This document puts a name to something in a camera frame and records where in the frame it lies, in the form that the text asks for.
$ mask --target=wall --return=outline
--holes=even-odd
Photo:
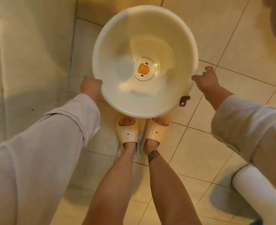
[[[76,0],[0,0],[0,142],[66,96]]]

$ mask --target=foot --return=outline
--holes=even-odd
[[[163,126],[168,126],[169,124],[169,118],[167,116],[154,117],[153,121]],[[152,151],[157,150],[158,144],[158,141],[147,139],[144,143],[143,151],[146,153],[147,156],[149,156]]]
[[[134,117],[129,117],[125,115],[118,121],[118,125],[129,126],[129,125],[134,125],[135,122],[136,122],[136,119]],[[124,143],[123,145],[125,147],[125,150],[134,150],[135,152],[137,151],[136,142],[127,142],[127,143]]]

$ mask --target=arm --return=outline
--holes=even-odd
[[[85,78],[83,94],[0,144],[0,224],[51,222],[81,149],[99,129],[100,88]]]
[[[222,88],[213,68],[194,76],[216,110],[211,134],[252,163],[276,189],[276,109],[240,98]]]

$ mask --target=brown handle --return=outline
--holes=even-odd
[[[186,106],[187,100],[189,100],[191,97],[189,95],[182,96],[180,99],[180,106]]]

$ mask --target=tiled floor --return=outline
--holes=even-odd
[[[78,0],[69,92],[79,93],[82,77],[92,74],[92,50],[102,26],[139,4],[170,9],[186,22],[197,41],[199,74],[213,65],[222,86],[276,107],[276,0]],[[101,129],[82,151],[54,219],[57,225],[81,224],[99,182],[120,155],[114,131],[119,114],[99,100]],[[187,106],[173,111],[161,154],[184,183],[203,225],[246,225],[257,215],[230,187],[232,174],[246,162],[210,135],[213,115],[194,87]],[[134,161],[124,224],[160,224],[147,165],[144,155]]]

